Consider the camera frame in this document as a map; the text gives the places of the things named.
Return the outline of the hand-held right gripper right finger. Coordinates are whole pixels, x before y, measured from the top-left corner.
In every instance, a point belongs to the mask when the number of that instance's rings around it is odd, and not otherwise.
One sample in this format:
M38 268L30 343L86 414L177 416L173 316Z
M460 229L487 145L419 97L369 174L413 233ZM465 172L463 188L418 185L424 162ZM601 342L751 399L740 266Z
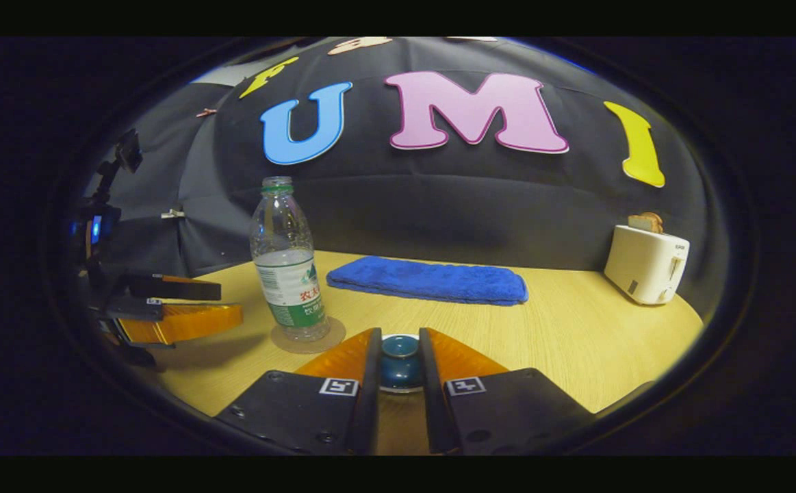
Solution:
M418 353L436 455L561 451L597 419L538 369L507 369L435 329L420 329Z

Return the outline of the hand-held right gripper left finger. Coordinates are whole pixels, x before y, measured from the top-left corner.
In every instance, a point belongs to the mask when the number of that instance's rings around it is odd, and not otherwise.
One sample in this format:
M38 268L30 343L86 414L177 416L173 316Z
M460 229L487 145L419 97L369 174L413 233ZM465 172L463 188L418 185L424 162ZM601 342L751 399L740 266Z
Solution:
M295 372L265 372L214 418L275 455L371 455L378 440L382 330L371 328Z

